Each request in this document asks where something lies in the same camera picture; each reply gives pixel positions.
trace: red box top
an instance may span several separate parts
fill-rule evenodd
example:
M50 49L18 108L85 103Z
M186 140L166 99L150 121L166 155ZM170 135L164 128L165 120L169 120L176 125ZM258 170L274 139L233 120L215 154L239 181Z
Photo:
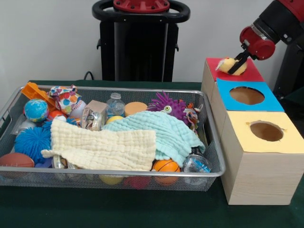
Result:
M216 81L217 78L220 78L227 81L264 82L263 77L261 76L260 72L257 70L252 59L249 58L247 60L247 70L240 76L229 75L219 70L215 70L222 59L223 58L206 58L206 61L208 63L214 81Z

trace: stacked wooden boxes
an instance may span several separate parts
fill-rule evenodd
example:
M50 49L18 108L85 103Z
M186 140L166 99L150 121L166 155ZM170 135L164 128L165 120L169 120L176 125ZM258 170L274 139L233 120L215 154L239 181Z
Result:
M222 176L232 205L288 205L304 172L304 140L251 59L241 76L205 62L208 96L226 160Z

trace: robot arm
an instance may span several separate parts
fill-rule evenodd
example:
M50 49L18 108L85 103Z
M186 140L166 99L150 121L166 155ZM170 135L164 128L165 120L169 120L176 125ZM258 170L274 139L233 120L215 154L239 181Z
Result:
M303 22L304 0L274 0L251 26L241 32L240 42L245 51L235 58L238 62L228 73L236 72L248 57L253 60L270 58L280 40L287 45L296 42L304 34Z

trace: light blue muslin cloth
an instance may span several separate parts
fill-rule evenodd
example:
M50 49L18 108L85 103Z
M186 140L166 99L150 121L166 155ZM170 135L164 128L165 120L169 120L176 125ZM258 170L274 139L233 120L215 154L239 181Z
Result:
M103 130L114 132L155 130L155 159L168 160L172 158L180 167L191 153L192 147L199 146L201 152L205 151L204 144L183 121L163 112L139 112L124 119L113 121L103 126Z

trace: purple spiky ball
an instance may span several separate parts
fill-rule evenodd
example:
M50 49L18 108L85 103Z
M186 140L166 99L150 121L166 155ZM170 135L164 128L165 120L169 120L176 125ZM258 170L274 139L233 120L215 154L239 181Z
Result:
M182 100L173 100L169 98L169 94L163 91L163 96L160 93L156 93L158 99L152 99L152 103L149 104L147 110L152 112L164 111L169 115L176 117L179 120L182 120L186 125L189 121L186 118L186 113L184 112L186 103ZM167 106L170 106L171 109L168 111L165 110Z

